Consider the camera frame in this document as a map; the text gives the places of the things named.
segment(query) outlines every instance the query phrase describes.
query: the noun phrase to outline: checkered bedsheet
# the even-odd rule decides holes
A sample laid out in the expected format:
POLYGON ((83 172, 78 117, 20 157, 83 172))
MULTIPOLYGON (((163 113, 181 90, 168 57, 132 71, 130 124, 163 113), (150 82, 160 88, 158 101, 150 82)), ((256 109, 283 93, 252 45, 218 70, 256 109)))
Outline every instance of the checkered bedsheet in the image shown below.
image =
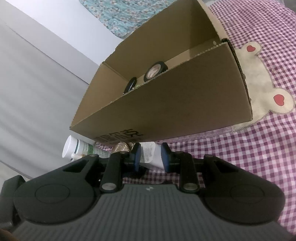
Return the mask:
MULTIPOLYGON (((296 99, 296 14, 276 1, 221 0, 210 7, 223 24, 235 48, 259 42, 259 58, 274 87, 289 91, 296 99)), ((279 223, 296 234, 296 111, 277 115, 270 112, 260 122, 242 131, 219 131, 171 139, 173 151, 182 150, 196 158, 214 154, 278 185, 286 204, 279 223)), ((177 174, 147 171, 140 180, 126 183, 178 183, 177 174)))

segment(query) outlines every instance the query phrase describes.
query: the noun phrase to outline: beige bear face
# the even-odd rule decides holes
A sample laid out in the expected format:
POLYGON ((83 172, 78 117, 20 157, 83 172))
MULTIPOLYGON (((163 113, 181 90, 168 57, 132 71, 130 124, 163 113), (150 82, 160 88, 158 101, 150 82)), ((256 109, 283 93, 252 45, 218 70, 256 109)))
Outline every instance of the beige bear face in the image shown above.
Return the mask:
POLYGON ((285 114, 294 109, 295 104, 292 96, 284 89, 273 87, 268 71, 257 56, 260 51, 261 46, 257 42, 249 42, 241 49, 235 50, 242 71, 246 76, 245 81, 251 99, 253 120, 234 125, 234 130, 260 121, 269 111, 285 114))

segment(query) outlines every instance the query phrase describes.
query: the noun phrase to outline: black tape roll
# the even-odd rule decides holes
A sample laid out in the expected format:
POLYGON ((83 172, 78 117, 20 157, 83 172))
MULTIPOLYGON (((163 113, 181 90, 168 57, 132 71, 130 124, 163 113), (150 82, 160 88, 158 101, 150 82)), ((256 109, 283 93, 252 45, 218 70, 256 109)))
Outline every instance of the black tape roll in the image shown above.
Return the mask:
POLYGON ((125 94, 125 93, 128 93, 130 90, 132 90, 135 87, 136 83, 137 83, 137 78, 132 77, 131 80, 126 85, 126 88, 123 93, 125 94))
POLYGON ((166 70, 168 70, 168 67, 164 62, 162 61, 156 62, 148 69, 148 71, 144 75, 144 82, 147 82, 148 80, 152 79, 153 77, 161 74, 166 70))

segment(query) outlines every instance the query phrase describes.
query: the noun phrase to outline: white bottle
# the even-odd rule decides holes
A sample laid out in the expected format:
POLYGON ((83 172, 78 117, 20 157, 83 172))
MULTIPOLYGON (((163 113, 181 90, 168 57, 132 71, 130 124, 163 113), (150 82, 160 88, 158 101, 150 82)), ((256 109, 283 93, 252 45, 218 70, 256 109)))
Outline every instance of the white bottle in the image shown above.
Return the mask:
POLYGON ((94 147, 93 145, 69 136, 64 145, 62 157, 75 161, 89 154, 98 154, 101 158, 110 157, 110 152, 94 147))

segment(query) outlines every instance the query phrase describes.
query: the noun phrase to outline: open cardboard box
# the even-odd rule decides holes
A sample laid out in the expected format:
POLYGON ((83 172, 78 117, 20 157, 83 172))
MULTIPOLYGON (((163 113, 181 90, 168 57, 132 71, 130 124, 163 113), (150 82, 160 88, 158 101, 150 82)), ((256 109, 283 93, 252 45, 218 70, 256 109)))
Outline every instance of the open cardboard box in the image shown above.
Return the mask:
POLYGON ((135 30, 103 62, 71 130, 107 145, 156 141, 252 119, 226 32, 201 0, 178 0, 135 30), (155 62, 168 70, 148 82, 155 62), (132 77, 142 85, 123 95, 132 77))

